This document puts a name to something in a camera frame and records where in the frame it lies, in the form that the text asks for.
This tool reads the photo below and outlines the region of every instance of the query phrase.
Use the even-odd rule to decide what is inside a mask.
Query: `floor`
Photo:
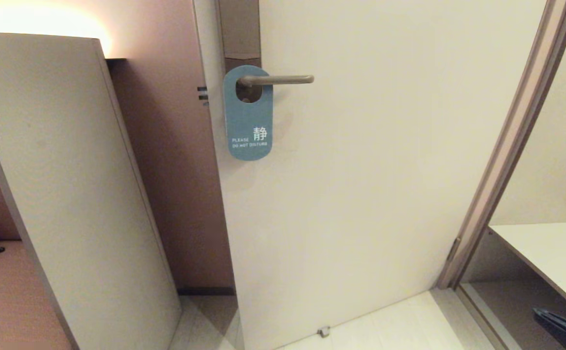
[[[183,297],[170,350],[243,350],[234,297]],[[432,290],[278,350],[494,350],[451,290]]]

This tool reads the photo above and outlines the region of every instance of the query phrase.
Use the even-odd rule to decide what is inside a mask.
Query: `white shelf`
[[[491,226],[566,297],[566,223]]]

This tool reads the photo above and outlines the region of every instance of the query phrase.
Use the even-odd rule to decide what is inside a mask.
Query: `do not disturb sign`
[[[231,155],[242,161],[256,161],[272,150],[273,89],[263,86],[258,101],[243,102],[236,94],[236,83],[245,75],[269,74],[255,66],[240,66],[227,73],[223,85],[224,117]]]

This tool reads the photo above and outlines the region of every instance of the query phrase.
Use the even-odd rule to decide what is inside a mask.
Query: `door hinge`
[[[453,245],[451,246],[451,250],[449,251],[449,255],[447,255],[447,261],[450,262],[453,260],[453,257],[456,256],[456,252],[458,251],[458,247],[460,246],[460,242],[462,241],[462,239],[460,237],[456,238],[455,241],[453,241]]]

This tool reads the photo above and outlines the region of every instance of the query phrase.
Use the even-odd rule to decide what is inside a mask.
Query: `wooden frame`
[[[460,243],[438,278],[438,288],[460,284],[527,144],[565,48],[566,0],[548,0],[507,119],[458,233]]]

